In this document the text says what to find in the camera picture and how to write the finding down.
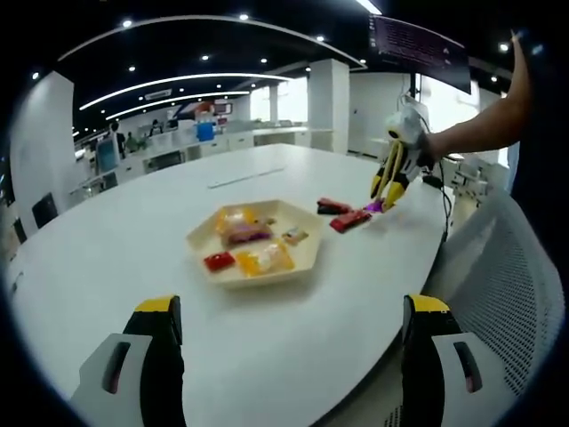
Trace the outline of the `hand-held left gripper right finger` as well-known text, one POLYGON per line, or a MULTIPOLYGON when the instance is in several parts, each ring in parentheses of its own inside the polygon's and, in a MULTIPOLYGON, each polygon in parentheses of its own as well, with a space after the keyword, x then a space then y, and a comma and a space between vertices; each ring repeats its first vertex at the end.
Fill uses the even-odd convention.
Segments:
POLYGON ((405 296, 402 337, 403 426, 493 425, 493 352, 445 302, 405 296))

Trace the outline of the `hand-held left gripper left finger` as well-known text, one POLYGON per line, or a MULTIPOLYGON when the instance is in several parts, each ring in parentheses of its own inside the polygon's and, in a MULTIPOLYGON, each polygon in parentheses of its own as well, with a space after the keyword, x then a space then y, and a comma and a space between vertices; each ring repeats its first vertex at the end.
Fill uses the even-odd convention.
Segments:
POLYGON ((184 426, 180 297, 139 304, 79 369, 69 404, 88 426, 184 426))

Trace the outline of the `person's right hand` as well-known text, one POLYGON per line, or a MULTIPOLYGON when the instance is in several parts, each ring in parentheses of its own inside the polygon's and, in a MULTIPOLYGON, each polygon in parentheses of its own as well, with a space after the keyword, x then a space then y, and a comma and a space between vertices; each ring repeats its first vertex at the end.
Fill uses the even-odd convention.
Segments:
POLYGON ((417 140, 417 146, 419 149, 419 155, 416 161, 417 166, 432 172, 439 158, 432 153, 429 145, 429 137, 425 132, 420 134, 417 140))

